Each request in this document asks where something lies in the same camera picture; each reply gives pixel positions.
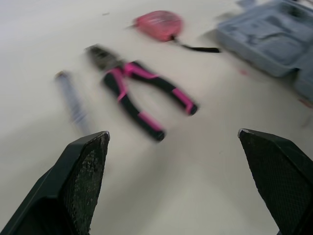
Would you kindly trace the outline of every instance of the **pink grip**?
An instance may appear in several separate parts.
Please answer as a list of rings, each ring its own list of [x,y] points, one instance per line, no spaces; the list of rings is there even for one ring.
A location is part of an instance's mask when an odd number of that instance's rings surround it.
[[[117,97],[117,101],[119,102],[127,94],[127,88],[123,82],[123,74],[118,68],[111,69],[108,73],[112,73],[117,82],[118,88],[120,90],[120,94]]]
[[[152,117],[150,117],[146,112],[140,112],[138,114],[138,117],[140,117],[143,121],[145,121],[155,131],[162,130],[162,127],[158,124],[158,122],[155,121]]]
[[[132,75],[132,73],[135,73],[135,74],[139,75],[140,77],[144,77],[146,79],[153,79],[153,78],[158,77],[158,75],[152,74],[148,71],[145,71],[142,68],[140,68],[140,67],[138,67],[132,63],[127,63],[124,66],[124,72],[129,77]]]
[[[186,113],[190,114],[191,109],[194,106],[194,103],[192,102],[192,100],[178,88],[175,88],[174,90],[172,90],[172,92],[178,99],[180,99],[186,105],[186,109],[185,109]]]

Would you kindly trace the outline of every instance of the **pink tape measure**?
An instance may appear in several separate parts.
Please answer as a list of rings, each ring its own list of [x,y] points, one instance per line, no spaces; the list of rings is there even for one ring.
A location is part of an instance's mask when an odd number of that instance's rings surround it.
[[[161,42],[174,41],[180,46],[201,52],[220,53],[218,48],[190,47],[177,40],[177,35],[182,31],[183,22],[179,15],[170,11],[153,11],[135,19],[135,27]]]

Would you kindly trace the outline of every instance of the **red mark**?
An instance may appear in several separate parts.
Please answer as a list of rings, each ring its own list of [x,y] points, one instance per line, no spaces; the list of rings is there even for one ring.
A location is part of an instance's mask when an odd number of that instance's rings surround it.
[[[298,99],[302,104],[304,104],[306,107],[313,109],[313,104],[311,102],[309,102],[308,100],[304,100],[304,99]]]
[[[244,75],[244,76],[248,75],[247,71],[245,71],[245,70],[239,70],[239,72],[241,75]]]

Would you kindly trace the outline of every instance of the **white surface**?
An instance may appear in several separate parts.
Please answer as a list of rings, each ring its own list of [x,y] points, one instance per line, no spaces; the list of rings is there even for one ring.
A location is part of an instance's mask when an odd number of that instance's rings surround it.
[[[313,156],[312,111],[281,82],[228,52],[191,52],[126,29],[139,15],[173,10],[186,23],[182,41],[215,46],[199,36],[214,28],[217,16],[238,10],[234,1],[0,4],[0,228],[65,146],[80,137],[53,82],[54,74],[66,69],[86,98],[94,131],[111,134],[92,235],[276,234],[237,132],[277,134]],[[102,74],[83,51],[96,43],[171,78],[200,110],[187,117],[159,91],[129,81],[134,99],[168,131],[156,144],[99,85]]]

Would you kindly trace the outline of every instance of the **pliers handle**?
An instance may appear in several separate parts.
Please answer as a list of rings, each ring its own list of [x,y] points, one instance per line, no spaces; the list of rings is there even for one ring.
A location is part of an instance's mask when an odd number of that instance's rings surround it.
[[[164,78],[148,71],[137,61],[125,63],[123,67],[116,67],[110,70],[104,77],[105,85],[115,93],[118,102],[124,107],[130,117],[157,141],[161,141],[165,137],[162,126],[147,113],[136,108],[128,96],[128,90],[123,81],[124,76],[149,83],[163,90],[176,100],[188,115],[193,115],[198,110],[197,105],[188,95]]]

